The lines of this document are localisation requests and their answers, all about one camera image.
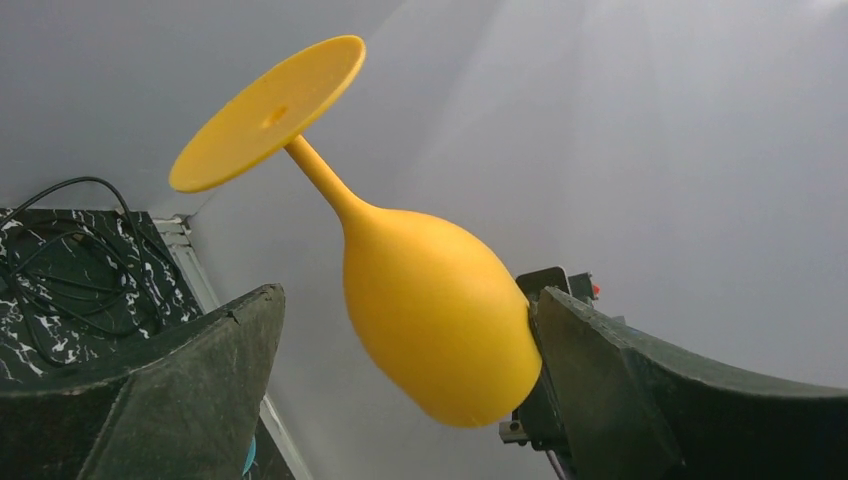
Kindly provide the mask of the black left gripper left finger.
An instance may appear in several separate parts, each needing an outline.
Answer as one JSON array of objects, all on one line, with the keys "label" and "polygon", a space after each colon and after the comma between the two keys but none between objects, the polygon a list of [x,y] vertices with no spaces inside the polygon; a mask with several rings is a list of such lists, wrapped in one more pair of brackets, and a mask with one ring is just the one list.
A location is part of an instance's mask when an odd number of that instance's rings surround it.
[{"label": "black left gripper left finger", "polygon": [[5,479],[238,479],[278,349],[266,284],[186,324],[1,385]]}]

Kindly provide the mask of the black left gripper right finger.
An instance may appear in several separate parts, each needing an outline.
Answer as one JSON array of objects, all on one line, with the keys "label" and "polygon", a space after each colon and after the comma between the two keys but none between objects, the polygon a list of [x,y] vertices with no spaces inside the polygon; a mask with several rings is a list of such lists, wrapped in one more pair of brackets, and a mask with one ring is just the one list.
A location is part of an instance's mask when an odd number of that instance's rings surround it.
[{"label": "black left gripper right finger", "polygon": [[847,393],[692,353],[555,288],[535,326],[582,479],[843,479]]}]

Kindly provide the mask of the yellow-orange wine glass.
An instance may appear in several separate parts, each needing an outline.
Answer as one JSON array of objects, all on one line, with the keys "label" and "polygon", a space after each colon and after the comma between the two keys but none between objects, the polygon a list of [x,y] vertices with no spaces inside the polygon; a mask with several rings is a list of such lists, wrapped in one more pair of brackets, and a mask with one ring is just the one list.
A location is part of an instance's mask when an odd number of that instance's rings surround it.
[{"label": "yellow-orange wine glass", "polygon": [[346,309],[374,364],[442,424],[496,423],[530,395],[543,365],[507,267],[450,221],[363,200],[305,138],[365,59],[365,41],[344,34],[278,63],[194,134],[170,186],[207,191],[285,151],[340,221]]}]

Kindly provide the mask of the blue wine glass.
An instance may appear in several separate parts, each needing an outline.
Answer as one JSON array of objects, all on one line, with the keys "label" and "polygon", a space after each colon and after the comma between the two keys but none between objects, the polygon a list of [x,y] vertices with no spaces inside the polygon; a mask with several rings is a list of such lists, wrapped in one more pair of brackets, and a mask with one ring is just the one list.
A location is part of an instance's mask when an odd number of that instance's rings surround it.
[{"label": "blue wine glass", "polygon": [[251,442],[246,455],[245,463],[242,469],[242,477],[247,478],[252,466],[254,465],[256,455],[256,436],[251,438]]}]

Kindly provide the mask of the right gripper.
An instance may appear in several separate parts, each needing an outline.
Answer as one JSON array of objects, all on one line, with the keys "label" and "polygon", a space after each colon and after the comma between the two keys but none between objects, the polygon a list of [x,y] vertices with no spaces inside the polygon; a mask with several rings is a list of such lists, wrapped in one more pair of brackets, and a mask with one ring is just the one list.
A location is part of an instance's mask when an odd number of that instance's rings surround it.
[{"label": "right gripper", "polygon": [[[589,306],[598,299],[600,292],[590,271],[570,275],[561,266],[519,275],[516,283],[530,301],[531,316],[535,315],[535,304],[545,287],[555,287]],[[558,399],[546,364],[543,364],[531,393],[512,412],[511,419],[501,422],[499,428],[505,444],[530,445],[536,451],[552,452],[556,458],[571,456]]]}]

